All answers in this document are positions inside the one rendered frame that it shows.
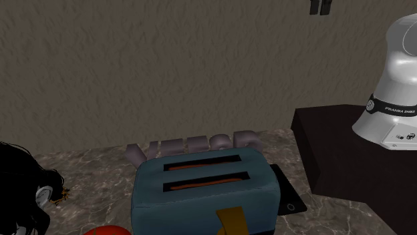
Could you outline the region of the dark robot stand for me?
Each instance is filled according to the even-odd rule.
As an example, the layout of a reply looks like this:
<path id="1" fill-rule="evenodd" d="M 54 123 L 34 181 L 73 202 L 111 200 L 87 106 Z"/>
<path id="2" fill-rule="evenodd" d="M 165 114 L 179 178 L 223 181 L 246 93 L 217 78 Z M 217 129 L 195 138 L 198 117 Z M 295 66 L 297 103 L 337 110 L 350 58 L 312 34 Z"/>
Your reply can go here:
<path id="1" fill-rule="evenodd" d="M 366 203 L 397 235 L 417 235 L 417 151 L 388 150 L 352 130 L 361 105 L 295 110 L 293 130 L 313 194 Z"/>

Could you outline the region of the grey block letters sign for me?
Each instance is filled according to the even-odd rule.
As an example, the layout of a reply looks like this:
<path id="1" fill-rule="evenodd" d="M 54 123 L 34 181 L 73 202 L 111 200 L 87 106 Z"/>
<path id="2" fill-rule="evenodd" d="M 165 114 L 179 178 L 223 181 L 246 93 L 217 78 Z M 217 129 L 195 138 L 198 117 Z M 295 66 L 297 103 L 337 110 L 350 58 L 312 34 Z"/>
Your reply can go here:
<path id="1" fill-rule="evenodd" d="M 210 139 L 206 136 L 195 136 L 174 140 L 153 141 L 149 143 L 148 153 L 145 154 L 138 144 L 126 146 L 125 157 L 136 168 L 143 162 L 156 158 L 157 156 L 175 156 L 184 153 L 187 147 L 188 153 L 207 152 L 209 150 L 224 150 L 229 148 L 253 148 L 258 152 L 263 151 L 263 143 L 258 135 L 251 130 L 237 131 L 233 133 L 231 140 L 227 134 L 217 134 Z"/>

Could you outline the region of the black phone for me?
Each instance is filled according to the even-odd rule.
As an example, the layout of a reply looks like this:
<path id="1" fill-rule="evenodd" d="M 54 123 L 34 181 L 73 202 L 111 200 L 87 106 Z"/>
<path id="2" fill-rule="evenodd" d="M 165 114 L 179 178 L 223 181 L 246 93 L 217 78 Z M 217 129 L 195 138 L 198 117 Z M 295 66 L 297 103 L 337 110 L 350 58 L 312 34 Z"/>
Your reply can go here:
<path id="1" fill-rule="evenodd" d="M 296 214 L 307 211 L 307 206 L 299 194 L 295 191 L 281 168 L 277 164 L 271 164 L 271 169 L 274 171 L 281 190 L 281 199 L 278 210 L 279 216 L 286 216 L 289 214 Z"/>

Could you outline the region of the blue toaster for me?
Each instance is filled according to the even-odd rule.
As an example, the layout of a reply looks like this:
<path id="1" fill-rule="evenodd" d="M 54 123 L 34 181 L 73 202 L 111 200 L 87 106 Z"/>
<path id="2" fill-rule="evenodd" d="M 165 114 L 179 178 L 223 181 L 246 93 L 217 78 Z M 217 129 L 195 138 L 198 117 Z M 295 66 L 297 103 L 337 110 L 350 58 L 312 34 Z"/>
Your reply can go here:
<path id="1" fill-rule="evenodd" d="M 131 198 L 133 235 L 217 235 L 217 211 L 241 207 L 250 234 L 274 231 L 281 191 L 253 148 L 233 148 L 142 163 Z"/>

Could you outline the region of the red round fruit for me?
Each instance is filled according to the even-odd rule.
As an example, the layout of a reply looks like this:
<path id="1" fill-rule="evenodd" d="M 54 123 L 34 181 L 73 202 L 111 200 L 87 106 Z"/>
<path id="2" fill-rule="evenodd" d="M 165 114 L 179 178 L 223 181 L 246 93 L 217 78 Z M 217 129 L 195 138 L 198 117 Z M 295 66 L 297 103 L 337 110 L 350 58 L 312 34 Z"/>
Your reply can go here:
<path id="1" fill-rule="evenodd" d="M 120 226 L 106 225 L 93 228 L 83 235 L 131 235 L 131 233 Z"/>

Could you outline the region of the black haired figure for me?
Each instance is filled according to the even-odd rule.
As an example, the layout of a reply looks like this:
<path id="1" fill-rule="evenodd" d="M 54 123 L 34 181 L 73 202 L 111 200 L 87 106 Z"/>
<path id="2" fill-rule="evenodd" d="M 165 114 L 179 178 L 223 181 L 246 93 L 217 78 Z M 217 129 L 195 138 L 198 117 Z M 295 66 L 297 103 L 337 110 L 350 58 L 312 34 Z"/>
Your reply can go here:
<path id="1" fill-rule="evenodd" d="M 0 142 L 0 235 L 45 235 L 47 203 L 68 198 L 64 178 L 42 168 L 28 150 Z"/>

